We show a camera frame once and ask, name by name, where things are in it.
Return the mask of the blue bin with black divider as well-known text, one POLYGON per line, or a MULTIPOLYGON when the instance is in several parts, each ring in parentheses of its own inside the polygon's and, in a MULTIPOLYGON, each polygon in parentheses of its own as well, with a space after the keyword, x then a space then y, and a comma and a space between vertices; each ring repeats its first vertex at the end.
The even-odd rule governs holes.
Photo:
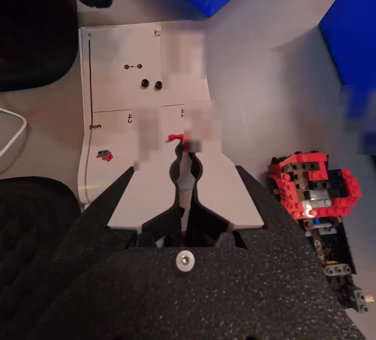
POLYGON ((341 80, 345 124, 375 156, 376 0, 335 0, 319 29, 341 80))

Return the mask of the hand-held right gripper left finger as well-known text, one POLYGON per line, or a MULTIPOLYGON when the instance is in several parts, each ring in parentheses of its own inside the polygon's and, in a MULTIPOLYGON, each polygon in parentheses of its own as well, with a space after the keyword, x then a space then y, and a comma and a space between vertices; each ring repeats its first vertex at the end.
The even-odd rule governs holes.
POLYGON ((172 207, 176 186, 170 168, 180 145, 180 141, 162 143, 161 149, 140 162, 108 222, 109 228, 140 233, 144 224, 172 207))

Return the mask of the red and black lego car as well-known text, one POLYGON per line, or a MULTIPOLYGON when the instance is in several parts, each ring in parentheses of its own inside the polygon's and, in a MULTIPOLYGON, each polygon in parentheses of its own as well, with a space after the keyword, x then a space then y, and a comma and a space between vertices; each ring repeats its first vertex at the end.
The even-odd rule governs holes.
POLYGON ((349 169, 329 169, 329 155, 313 150, 273 157, 267 182, 304 232, 342 307, 367 313, 374 298, 354 282, 357 272, 343 221, 361 198, 357 178, 349 169))

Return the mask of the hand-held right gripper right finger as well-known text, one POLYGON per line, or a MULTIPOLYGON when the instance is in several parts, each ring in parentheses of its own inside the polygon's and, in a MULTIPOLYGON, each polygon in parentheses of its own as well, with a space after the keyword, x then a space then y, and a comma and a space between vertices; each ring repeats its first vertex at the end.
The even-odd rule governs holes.
POLYGON ((235 164, 221 152, 189 153, 195 177, 188 229, 233 231, 264 225, 235 164))

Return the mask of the lego instruction booklet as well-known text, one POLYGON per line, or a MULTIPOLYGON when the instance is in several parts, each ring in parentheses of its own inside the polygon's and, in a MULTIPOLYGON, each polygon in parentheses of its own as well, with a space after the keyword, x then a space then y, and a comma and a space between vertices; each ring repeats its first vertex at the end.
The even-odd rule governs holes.
POLYGON ((180 234, 183 158, 191 161, 189 153, 223 153, 220 109, 210 98, 206 78, 204 25, 175 21, 83 27, 79 49, 85 127, 78 175, 81 202, 94 204, 127 174, 125 188, 105 220, 109 228, 140 162, 161 149, 168 135, 184 134, 185 145, 176 148, 170 168, 175 202, 141 231, 155 240, 180 234), (143 79, 149 80, 148 88, 141 86, 143 79), (156 81, 162 81, 161 90, 155 89, 156 81))

